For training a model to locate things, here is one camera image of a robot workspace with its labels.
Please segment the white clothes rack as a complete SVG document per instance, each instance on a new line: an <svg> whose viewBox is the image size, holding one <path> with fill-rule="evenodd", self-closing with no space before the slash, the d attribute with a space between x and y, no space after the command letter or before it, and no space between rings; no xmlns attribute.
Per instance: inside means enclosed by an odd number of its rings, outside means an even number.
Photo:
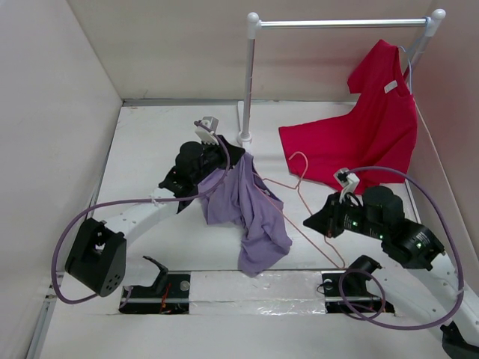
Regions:
<svg viewBox="0 0 479 359"><path fill-rule="evenodd" d="M254 52L257 33L260 30L279 29L322 29L322 28L423 28L423 34L407 49L412 57L413 70L424 54L430 39L434 37L442 21L446 17L446 10L435 9L429 16L416 19L315 19L315 20L262 20L260 16L251 12L246 17L247 23L247 57L245 66L245 94L243 107L238 109L240 132L237 142L248 150L251 148L252 135L250 132L252 84L254 73Z"/></svg>

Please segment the purple t shirt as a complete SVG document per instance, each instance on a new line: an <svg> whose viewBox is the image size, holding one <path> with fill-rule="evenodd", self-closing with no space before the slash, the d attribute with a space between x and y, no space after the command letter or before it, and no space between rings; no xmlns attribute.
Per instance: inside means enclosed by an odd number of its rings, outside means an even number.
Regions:
<svg viewBox="0 0 479 359"><path fill-rule="evenodd" d="M251 154L245 153L200 203L207 224L232 223L243 229L237 267L249 277L290 253L293 241L285 227L284 203L258 176Z"/></svg>

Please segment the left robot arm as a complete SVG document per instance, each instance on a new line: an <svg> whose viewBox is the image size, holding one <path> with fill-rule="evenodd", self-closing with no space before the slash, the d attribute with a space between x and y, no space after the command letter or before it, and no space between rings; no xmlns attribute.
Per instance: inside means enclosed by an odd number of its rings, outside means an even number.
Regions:
<svg viewBox="0 0 479 359"><path fill-rule="evenodd" d="M198 186L213 174L222 184L245 150L229 144L223 136L181 145L175 164L146 200L135 201L121 214L84 221L68 255L66 272L99 297L111 295L119 286L131 291L141 287L148 295L161 295L167 286L168 269L144 255L129 258L127 248L160 221L185 209L194 199L210 193Z"/></svg>

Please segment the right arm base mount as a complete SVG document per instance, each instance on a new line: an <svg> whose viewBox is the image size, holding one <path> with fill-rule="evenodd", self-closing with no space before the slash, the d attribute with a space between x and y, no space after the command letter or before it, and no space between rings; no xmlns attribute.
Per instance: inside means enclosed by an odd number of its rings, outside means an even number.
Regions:
<svg viewBox="0 0 479 359"><path fill-rule="evenodd" d="M381 265L376 260L365 255L361 255L348 267L348 269L364 270L368 274L373 274L374 271L380 268ZM322 271L322 281L317 285L316 291L324 296L328 314L342 313L357 319L357 316L343 303L340 296L339 280L345 271L345 269ZM381 309L381 298L368 292L368 283L370 283L370 278L360 273L348 274L344 279L344 294L354 308L358 312L366 314L375 312L395 313L394 306L389 302L386 302L385 307Z"/></svg>

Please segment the red t shirt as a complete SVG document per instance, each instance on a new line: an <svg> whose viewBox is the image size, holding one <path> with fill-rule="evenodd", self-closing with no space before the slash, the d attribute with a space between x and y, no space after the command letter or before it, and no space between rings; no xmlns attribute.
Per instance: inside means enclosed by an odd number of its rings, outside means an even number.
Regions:
<svg viewBox="0 0 479 359"><path fill-rule="evenodd" d="M338 170L363 168L356 194L374 185L401 183L402 177L378 169L407 172L416 145L415 99L401 70L400 50L379 40L347 85L359 96L349 113L279 128L289 171L339 190Z"/></svg>

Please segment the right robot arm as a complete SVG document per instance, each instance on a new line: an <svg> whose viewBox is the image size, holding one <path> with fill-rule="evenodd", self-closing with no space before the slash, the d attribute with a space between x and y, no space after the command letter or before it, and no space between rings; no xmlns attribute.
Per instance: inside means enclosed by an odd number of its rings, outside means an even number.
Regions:
<svg viewBox="0 0 479 359"><path fill-rule="evenodd" d="M450 358L478 357L478 296L464 279L457 249L452 246L449 257L430 229L407 219L403 201L391 189L370 187L361 199L351 191L335 192L303 224L328 238L348 230L379 240L383 252L421 281L447 312L434 319L433 305L398 283L380 289L383 299L422 320L417 330L437 333Z"/></svg>

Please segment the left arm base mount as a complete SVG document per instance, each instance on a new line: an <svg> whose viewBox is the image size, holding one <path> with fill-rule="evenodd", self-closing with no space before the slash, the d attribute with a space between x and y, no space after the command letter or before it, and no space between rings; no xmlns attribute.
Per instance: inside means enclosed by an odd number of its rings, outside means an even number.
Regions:
<svg viewBox="0 0 479 359"><path fill-rule="evenodd" d="M170 272L148 256L130 260L118 310L122 314L188 314L190 287L189 271Z"/></svg>

